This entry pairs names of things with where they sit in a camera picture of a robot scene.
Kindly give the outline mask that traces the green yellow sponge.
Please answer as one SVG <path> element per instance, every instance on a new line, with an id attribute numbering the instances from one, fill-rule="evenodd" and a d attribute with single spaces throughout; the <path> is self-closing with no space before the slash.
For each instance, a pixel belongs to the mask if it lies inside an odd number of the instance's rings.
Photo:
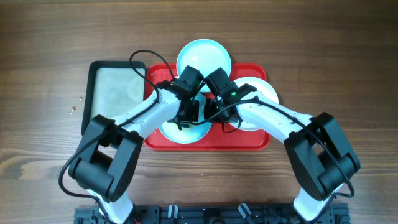
<path id="1" fill-rule="evenodd" d="M 180 123 L 182 131 L 188 131 L 190 129 L 190 123 Z"/>

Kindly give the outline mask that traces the light blue plate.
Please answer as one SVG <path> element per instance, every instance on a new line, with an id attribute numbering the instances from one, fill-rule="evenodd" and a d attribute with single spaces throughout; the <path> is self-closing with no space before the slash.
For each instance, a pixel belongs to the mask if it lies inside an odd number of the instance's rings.
<path id="1" fill-rule="evenodd" d="M 177 57 L 176 69 L 179 77 L 186 66 L 198 70 L 204 78 L 222 68 L 228 80 L 231 80 L 231 57 L 228 51 L 214 40 L 198 39 L 187 44 Z"/>
<path id="2" fill-rule="evenodd" d="M 211 123 L 205 123 L 199 126 L 189 124 L 189 127 L 182 128 L 180 131 L 175 123 L 164 122 L 159 129 L 160 132 L 172 142 L 191 144 L 204 138 L 211 129 L 211 126 Z"/>

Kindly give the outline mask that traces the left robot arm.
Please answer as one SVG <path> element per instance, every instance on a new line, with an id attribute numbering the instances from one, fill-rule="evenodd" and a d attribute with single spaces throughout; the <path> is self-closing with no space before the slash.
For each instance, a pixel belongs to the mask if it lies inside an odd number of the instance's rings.
<path id="1" fill-rule="evenodd" d="M 97 115 L 90 120 L 76 153 L 63 172 L 86 189 L 110 223 L 124 223 L 134 205 L 126 194 L 144 140 L 163 123 L 179 129 L 198 121 L 199 92 L 203 75 L 187 66 L 177 79 L 155 85 L 150 97 L 113 119 Z"/>

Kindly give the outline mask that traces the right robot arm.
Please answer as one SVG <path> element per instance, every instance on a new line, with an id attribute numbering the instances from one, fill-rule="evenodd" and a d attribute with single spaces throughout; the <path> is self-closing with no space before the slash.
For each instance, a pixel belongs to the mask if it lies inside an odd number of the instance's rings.
<path id="1" fill-rule="evenodd" d="M 237 86 L 222 68 L 205 77 L 205 83 L 215 97 L 214 105 L 205 108 L 205 121 L 249 123 L 284 144 L 301 186 L 293 202 L 301 219 L 315 221 L 341 195 L 343 185 L 349 188 L 347 197 L 354 196 L 350 179 L 360 170 L 360 161 L 332 115 L 290 110 L 248 83 Z"/>

